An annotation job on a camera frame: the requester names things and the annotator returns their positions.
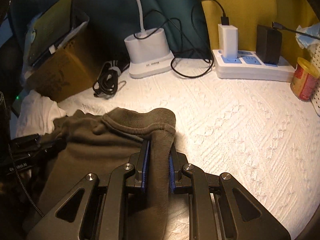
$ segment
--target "red and yellow can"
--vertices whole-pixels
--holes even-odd
[[[317,68],[309,61],[299,57],[297,60],[297,68],[290,85],[296,97],[304,102],[308,101],[318,80],[319,71]]]

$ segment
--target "lamp base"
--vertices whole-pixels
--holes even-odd
[[[171,61],[174,55],[170,53],[162,58],[153,59],[142,63],[130,62],[129,74],[132,78],[144,78],[151,75],[167,72],[171,69]]]

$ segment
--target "white power strip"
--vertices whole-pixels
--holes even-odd
[[[283,57],[280,57],[278,65],[270,65],[264,64],[254,51],[239,50],[237,59],[224,58],[218,49],[212,52],[219,78],[291,82],[295,71]]]
[[[320,72],[320,44],[316,48],[316,52],[311,59],[311,63],[319,70]],[[320,116],[320,84],[318,82],[315,91],[311,95],[311,102],[315,107],[316,113]]]

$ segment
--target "silver pivot bolt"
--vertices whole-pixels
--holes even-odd
[[[89,173],[85,178],[87,180],[94,180],[96,178],[96,175],[93,173]]]
[[[192,164],[190,164],[190,163],[187,163],[187,164],[183,165],[183,167],[187,171],[193,170],[193,168],[194,168],[194,166]]]
[[[133,168],[133,164],[131,164],[131,163],[126,163],[126,164],[123,165],[123,168],[124,168],[125,170],[131,170],[131,169]]]
[[[231,179],[231,174],[230,173],[227,173],[227,172],[224,172],[221,174],[221,177],[224,179],[224,180],[229,180]]]

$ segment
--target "power outlet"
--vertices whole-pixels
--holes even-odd
[[[221,58],[222,58],[223,62],[226,63],[226,64],[230,64],[230,63],[231,64],[242,64],[242,62],[238,58],[236,58],[236,59],[225,58],[223,56],[221,56]]]
[[[260,61],[256,57],[244,56],[242,59],[249,65],[261,65]]]

